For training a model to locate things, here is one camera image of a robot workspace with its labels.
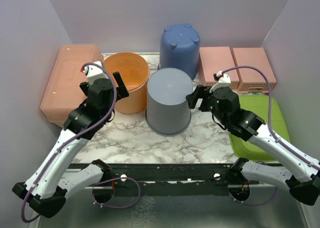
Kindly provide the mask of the orange plastic bucket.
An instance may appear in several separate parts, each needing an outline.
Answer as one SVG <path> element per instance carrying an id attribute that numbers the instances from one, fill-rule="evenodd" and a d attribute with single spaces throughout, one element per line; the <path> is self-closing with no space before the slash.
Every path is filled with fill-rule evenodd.
<path id="1" fill-rule="evenodd" d="M 109 56 L 103 64 L 109 73 L 120 73 L 129 93 L 129 97 L 116 102 L 116 111 L 122 114 L 143 111 L 147 105 L 147 82 L 150 77 L 146 60 L 136 53 L 121 52 Z"/>

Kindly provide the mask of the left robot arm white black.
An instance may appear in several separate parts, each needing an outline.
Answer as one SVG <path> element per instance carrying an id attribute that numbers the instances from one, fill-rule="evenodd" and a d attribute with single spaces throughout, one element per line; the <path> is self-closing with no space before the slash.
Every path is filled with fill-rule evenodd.
<path id="1" fill-rule="evenodd" d="M 63 174 L 77 153 L 106 123 L 112 121 L 115 103 L 129 96 L 119 72 L 106 75 L 100 71 L 93 81 L 80 88 L 86 99 L 73 110 L 64 123 L 58 140 L 37 171 L 25 182 L 16 183 L 12 192 L 38 216 L 52 218 L 75 193 L 93 184 L 106 185 L 111 167 L 100 159 L 70 178 Z"/>

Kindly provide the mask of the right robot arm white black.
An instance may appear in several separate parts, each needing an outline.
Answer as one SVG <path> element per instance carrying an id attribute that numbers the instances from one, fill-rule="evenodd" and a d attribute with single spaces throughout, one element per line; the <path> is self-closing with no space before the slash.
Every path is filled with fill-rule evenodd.
<path id="1" fill-rule="evenodd" d="M 305 205 L 316 203 L 320 195 L 318 160 L 276 135 L 260 116 L 242 109 L 238 95 L 229 87 L 211 92 L 208 87 L 197 86 L 186 96 L 190 109 L 195 107 L 198 99 L 202 100 L 199 110 L 210 112 L 213 121 L 223 130 L 261 148 L 282 165 L 272 167 L 239 158 L 229 171 L 234 183 L 259 181 L 289 191 L 293 198 Z"/>

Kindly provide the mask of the green plastic tray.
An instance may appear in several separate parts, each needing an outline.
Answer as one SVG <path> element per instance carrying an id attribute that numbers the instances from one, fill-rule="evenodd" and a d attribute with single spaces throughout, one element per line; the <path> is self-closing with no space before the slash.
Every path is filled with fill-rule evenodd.
<path id="1" fill-rule="evenodd" d="M 242 109 L 252 111 L 265 121 L 268 121 L 269 97 L 266 95 L 241 95 L 239 102 Z M 271 106 L 271 126 L 276 133 L 282 136 L 287 141 L 290 141 L 290 136 L 287 130 L 282 112 L 275 99 L 272 99 Z M 243 141 L 232 134 L 229 134 L 230 143 L 235 155 L 239 158 L 246 158 L 252 161 L 274 162 L 275 159 L 263 151 L 261 148 Z"/>

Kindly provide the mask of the light blue plastic bucket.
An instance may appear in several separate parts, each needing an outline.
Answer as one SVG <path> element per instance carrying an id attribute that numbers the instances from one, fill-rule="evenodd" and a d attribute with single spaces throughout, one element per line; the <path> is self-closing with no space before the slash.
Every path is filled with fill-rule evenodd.
<path id="1" fill-rule="evenodd" d="M 192 114 L 186 96 L 193 92 L 192 83 L 176 68 L 162 68 L 149 78 L 145 119 L 151 130 L 161 136 L 175 136 L 188 128 Z"/>

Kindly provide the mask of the pink perforated basket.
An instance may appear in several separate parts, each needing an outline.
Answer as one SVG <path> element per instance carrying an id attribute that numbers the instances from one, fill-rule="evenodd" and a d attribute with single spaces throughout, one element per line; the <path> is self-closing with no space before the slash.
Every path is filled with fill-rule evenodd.
<path id="1" fill-rule="evenodd" d="M 252 66 L 259 69 L 274 88 L 277 81 L 269 63 L 267 55 L 262 47 L 258 48 L 233 48 L 233 60 L 236 66 Z M 250 93 L 262 92 L 268 93 L 268 86 L 262 75 L 250 68 L 237 69 L 239 76 L 239 85 L 237 92 Z"/>
<path id="2" fill-rule="evenodd" d="M 197 71 L 201 85 L 213 86 L 217 82 L 214 74 L 235 67 L 232 52 L 228 46 L 201 47 L 199 50 Z"/>

